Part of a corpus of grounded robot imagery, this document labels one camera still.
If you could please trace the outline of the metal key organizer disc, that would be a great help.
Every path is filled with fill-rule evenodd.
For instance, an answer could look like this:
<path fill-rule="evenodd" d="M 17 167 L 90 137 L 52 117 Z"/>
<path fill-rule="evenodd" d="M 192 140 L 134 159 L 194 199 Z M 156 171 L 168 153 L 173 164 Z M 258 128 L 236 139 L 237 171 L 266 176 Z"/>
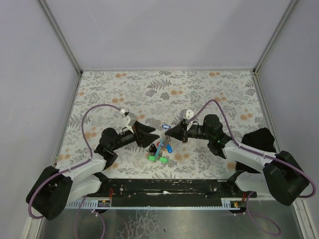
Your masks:
<path fill-rule="evenodd" d="M 164 149 L 166 149 L 166 145 L 170 143 L 170 137 L 164 135 L 164 137 L 160 141 L 160 145 L 157 147 L 157 151 L 155 153 L 156 161 L 160 159 L 162 156 Z"/>

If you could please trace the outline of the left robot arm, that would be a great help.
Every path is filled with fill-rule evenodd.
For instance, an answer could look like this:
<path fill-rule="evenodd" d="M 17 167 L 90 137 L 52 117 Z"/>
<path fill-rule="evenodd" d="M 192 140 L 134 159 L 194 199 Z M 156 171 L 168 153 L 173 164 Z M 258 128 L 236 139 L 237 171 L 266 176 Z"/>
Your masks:
<path fill-rule="evenodd" d="M 89 159 L 65 169 L 46 167 L 26 197 L 29 215 L 53 220 L 68 203 L 98 192 L 104 181 L 96 174 L 113 165 L 118 157 L 115 151 L 134 142 L 141 148 L 148 147 L 159 139 L 154 131 L 138 121 L 121 133 L 108 127 L 102 131 Z"/>

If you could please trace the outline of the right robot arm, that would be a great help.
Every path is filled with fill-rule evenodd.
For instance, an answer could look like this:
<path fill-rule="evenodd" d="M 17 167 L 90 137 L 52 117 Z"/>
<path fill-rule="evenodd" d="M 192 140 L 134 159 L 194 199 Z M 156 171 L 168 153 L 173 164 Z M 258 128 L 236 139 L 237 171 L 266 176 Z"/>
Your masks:
<path fill-rule="evenodd" d="M 262 151 L 233 140 L 223 132 L 217 115 L 207 115 L 202 125 L 189 126 L 186 120 L 165 132 L 166 136 L 186 143 L 189 138 L 207 140 L 215 156 L 244 164 L 256 171 L 239 171 L 235 184 L 241 191 L 270 194 L 279 203 L 289 206 L 310 184 L 292 155 Z"/>

